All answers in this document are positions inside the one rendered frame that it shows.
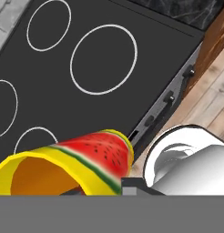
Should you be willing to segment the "black oven knob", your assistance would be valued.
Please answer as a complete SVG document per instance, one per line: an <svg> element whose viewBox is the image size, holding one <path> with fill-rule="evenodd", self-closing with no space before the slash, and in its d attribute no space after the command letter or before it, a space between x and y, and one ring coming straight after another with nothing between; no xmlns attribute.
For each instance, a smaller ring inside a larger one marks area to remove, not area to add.
<svg viewBox="0 0 224 233"><path fill-rule="evenodd" d="M148 119L145 122L145 127L149 127L153 122L154 122L155 118L153 116L149 116Z"/></svg>
<svg viewBox="0 0 224 233"><path fill-rule="evenodd" d="M194 75L195 75L195 67L193 65L189 65L182 74L184 79L192 78Z"/></svg>
<svg viewBox="0 0 224 233"><path fill-rule="evenodd" d="M173 91L168 91L167 94L165 95L163 102L170 105L174 102L175 97L174 97L174 92Z"/></svg>

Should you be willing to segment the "black hob with white rings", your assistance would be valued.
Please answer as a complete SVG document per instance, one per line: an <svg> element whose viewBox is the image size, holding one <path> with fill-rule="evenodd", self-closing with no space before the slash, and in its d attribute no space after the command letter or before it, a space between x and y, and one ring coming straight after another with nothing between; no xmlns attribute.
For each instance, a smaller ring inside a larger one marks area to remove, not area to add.
<svg viewBox="0 0 224 233"><path fill-rule="evenodd" d="M0 51L0 162L101 129L129 138L203 36L128 0L32 0Z"/></svg>

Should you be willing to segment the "grey oven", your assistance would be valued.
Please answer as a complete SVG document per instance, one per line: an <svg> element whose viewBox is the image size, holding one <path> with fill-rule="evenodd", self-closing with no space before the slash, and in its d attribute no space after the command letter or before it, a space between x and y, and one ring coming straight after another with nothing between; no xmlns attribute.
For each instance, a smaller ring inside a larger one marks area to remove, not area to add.
<svg viewBox="0 0 224 233"><path fill-rule="evenodd" d="M178 108L182 99L182 92L184 91L187 81L187 79L183 78L182 74L189 65L193 65L196 62L200 45L201 44L197 46L188 60L184 63L184 66L180 68L154 105L148 110L136 128L129 135L129 139L131 140L131 144L134 148L134 161L137 161L149 143L157 135L159 130L166 124ZM173 91L175 97L174 102L170 105L163 102L168 91ZM153 116L155 120L149 127L145 127L145 122L150 116Z"/></svg>

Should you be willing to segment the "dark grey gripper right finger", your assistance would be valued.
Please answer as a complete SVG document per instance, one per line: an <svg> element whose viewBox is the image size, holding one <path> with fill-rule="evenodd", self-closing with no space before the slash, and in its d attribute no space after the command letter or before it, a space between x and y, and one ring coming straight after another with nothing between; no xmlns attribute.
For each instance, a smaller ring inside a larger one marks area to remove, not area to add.
<svg viewBox="0 0 224 233"><path fill-rule="evenodd" d="M148 193L152 196L163 196L163 193L148 187L142 177L123 177L121 179L121 192L123 196L137 196L140 192Z"/></svg>

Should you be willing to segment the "yellow cup with watermelon print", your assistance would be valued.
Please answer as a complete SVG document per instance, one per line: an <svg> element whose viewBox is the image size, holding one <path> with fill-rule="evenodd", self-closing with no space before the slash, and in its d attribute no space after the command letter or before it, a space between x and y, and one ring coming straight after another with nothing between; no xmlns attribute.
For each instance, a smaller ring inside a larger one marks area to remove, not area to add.
<svg viewBox="0 0 224 233"><path fill-rule="evenodd" d="M0 163L0 195L119 196L134 160L122 133L105 129L24 151Z"/></svg>

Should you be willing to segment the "brown wooden cupboard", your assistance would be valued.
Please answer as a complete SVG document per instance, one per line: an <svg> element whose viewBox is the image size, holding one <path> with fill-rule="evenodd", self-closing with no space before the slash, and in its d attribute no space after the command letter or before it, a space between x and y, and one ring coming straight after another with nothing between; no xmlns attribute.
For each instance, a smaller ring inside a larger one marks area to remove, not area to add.
<svg viewBox="0 0 224 233"><path fill-rule="evenodd" d="M207 69L212 65L220 52L224 49L224 7L206 30L202 44L199 47L198 57L193 64L195 75L187 78L182 97L185 98L189 91L202 78Z"/></svg>

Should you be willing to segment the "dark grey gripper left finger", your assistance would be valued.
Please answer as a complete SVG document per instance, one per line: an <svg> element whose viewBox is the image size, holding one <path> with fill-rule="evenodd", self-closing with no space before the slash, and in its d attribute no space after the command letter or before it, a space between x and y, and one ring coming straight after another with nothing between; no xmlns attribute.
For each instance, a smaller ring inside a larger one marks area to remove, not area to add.
<svg viewBox="0 0 224 233"><path fill-rule="evenodd" d="M73 195L85 196L86 194L81 187L70 189L67 192L64 192L63 194L61 194L61 196L73 196Z"/></svg>

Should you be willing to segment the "white rounded object black rim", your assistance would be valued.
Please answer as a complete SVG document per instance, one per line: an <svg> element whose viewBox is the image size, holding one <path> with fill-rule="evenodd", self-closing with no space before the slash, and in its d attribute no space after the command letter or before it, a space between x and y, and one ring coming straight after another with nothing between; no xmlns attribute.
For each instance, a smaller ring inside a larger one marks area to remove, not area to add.
<svg viewBox="0 0 224 233"><path fill-rule="evenodd" d="M148 151L143 178L166 196L224 196L224 141L197 125L172 127Z"/></svg>

